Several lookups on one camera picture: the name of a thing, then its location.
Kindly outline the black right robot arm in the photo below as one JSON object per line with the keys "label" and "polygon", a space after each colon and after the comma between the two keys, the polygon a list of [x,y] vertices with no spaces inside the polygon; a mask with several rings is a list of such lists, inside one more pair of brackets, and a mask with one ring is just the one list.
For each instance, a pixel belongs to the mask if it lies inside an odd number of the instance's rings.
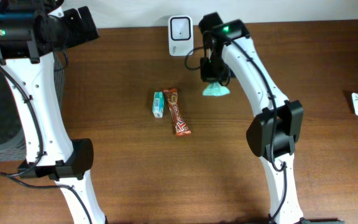
{"label": "black right robot arm", "polygon": [[198,27],[203,36],[202,81],[227,85],[235,77],[249,100],[254,119],[246,139],[267,178],[269,222],[301,223],[293,171],[304,112],[301,103],[290,101],[274,83],[241,20],[224,23],[214,12],[205,15]]}

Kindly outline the teal wipes packet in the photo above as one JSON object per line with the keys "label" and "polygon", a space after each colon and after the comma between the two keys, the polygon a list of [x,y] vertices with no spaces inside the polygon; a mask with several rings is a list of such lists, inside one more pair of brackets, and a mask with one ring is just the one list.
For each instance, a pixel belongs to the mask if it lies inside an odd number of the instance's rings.
{"label": "teal wipes packet", "polygon": [[203,96],[225,96],[230,93],[227,87],[220,85],[218,82],[210,83],[203,90]]}

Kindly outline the brown chocolate bar wrapper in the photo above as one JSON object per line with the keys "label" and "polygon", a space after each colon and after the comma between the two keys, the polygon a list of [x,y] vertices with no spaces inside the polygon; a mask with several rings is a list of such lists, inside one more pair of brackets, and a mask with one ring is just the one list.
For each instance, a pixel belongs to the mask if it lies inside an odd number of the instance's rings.
{"label": "brown chocolate bar wrapper", "polygon": [[178,107],[178,91],[177,89],[164,90],[163,95],[168,103],[168,108],[171,112],[173,125],[176,136],[183,136],[191,134],[191,130],[182,118]]}

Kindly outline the small teal packet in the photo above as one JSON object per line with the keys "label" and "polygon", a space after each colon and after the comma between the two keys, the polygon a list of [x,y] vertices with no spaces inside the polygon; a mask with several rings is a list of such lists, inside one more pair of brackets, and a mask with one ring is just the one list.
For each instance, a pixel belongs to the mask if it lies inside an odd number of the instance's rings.
{"label": "small teal packet", "polygon": [[152,112],[156,118],[162,118],[164,111],[164,96],[162,91],[154,93]]}

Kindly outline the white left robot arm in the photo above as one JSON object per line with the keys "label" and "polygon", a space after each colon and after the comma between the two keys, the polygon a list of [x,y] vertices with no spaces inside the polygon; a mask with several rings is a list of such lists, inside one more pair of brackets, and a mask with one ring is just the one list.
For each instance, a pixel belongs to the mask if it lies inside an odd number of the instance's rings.
{"label": "white left robot arm", "polygon": [[91,181],[90,139],[70,139],[55,89],[55,53],[96,40],[88,7],[61,1],[0,1],[0,72],[9,84],[26,141],[26,158],[5,178],[26,186],[48,177],[75,223],[106,223]]}

